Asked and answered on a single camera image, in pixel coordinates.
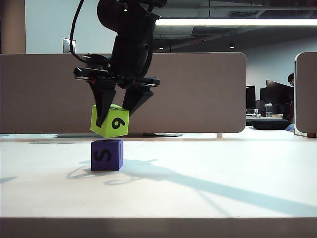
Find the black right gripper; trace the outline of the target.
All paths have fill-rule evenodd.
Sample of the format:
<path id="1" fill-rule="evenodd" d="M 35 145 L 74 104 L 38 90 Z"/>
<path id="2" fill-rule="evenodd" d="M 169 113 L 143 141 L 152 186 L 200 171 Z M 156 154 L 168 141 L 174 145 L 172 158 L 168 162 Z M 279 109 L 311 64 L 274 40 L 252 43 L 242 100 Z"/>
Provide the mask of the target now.
<path id="1" fill-rule="evenodd" d="M 116 94 L 115 87 L 127 89 L 123 108 L 130 116 L 141 107 L 153 92 L 149 88 L 130 88 L 131 86 L 160 85 L 155 77 L 146 77 L 153 56 L 153 35 L 134 42 L 116 36 L 110 57 L 87 54 L 86 66 L 74 69 L 76 79 L 85 80 L 90 85 L 97 110 L 96 126 L 102 126 Z"/>

